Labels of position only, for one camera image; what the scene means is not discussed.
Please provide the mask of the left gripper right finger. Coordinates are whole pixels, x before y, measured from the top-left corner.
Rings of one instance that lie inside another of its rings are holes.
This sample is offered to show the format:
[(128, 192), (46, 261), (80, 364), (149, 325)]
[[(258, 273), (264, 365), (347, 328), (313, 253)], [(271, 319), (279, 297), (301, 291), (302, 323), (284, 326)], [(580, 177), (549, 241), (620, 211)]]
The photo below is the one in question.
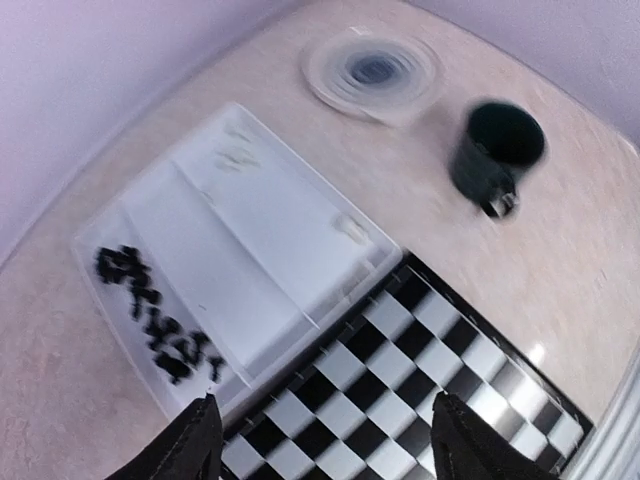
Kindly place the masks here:
[(438, 480), (553, 480), (457, 395), (439, 392), (431, 427)]

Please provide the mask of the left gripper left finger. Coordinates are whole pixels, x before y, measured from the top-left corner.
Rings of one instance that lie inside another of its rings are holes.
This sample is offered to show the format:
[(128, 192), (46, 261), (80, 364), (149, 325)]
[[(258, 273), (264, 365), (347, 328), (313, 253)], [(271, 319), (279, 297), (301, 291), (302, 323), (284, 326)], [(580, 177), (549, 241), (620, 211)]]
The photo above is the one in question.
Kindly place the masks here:
[(193, 400), (149, 445), (107, 480), (218, 479), (223, 429), (215, 397)]

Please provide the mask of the black and silver chessboard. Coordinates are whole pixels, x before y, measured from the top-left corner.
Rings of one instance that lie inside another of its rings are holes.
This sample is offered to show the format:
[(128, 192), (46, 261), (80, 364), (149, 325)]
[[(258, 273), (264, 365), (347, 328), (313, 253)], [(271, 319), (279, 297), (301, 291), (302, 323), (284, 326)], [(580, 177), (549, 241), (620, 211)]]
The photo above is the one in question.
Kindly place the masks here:
[(432, 479), (433, 402), (457, 395), (561, 473), (592, 421), (417, 256), (224, 432), (224, 479)]

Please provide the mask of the white chess pawn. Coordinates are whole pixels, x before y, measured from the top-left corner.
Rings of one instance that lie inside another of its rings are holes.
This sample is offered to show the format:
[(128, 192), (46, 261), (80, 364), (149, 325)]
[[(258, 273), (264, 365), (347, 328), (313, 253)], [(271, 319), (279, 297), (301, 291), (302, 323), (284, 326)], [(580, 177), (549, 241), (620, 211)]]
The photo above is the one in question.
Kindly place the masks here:
[(332, 222), (333, 228), (346, 235), (358, 245), (365, 245), (370, 241), (369, 233), (358, 221), (350, 215), (340, 214)]

